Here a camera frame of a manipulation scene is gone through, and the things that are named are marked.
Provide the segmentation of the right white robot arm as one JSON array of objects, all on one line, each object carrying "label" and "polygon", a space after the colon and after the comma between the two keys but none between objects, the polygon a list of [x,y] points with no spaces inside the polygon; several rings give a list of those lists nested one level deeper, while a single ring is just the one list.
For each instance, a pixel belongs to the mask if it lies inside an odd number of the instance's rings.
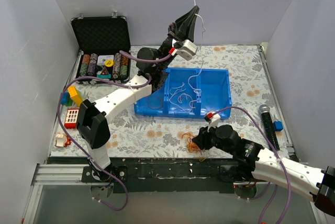
[{"label": "right white robot arm", "polygon": [[230,125],[202,127],[192,141],[201,150],[213,147],[227,152],[238,162],[237,176],[268,181],[290,188],[315,204],[324,213],[334,215],[334,168],[311,167],[287,158],[277,158],[264,146],[241,138]]}]

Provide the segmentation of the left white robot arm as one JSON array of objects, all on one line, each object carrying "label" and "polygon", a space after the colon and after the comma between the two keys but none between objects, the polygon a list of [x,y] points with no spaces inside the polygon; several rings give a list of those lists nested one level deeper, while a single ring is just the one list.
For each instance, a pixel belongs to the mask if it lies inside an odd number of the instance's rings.
[{"label": "left white robot arm", "polygon": [[139,70],[127,84],[107,96],[81,103],[76,128],[88,149],[88,160],[94,167],[93,175],[100,182],[111,177],[107,142],[110,138],[108,124],[124,109],[138,100],[159,90],[168,77],[167,67],[179,55],[189,61],[195,56],[194,29],[199,7],[195,5],[188,13],[171,23],[167,38],[158,49],[141,48],[134,58]]}]

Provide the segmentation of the blue three-compartment bin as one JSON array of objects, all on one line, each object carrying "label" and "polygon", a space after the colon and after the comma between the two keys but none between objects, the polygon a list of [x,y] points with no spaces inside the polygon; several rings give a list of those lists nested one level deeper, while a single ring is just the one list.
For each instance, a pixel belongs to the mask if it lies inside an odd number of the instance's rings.
[{"label": "blue three-compartment bin", "polygon": [[163,86],[134,105],[136,115],[201,119],[232,105],[228,70],[168,68],[166,72]]}]

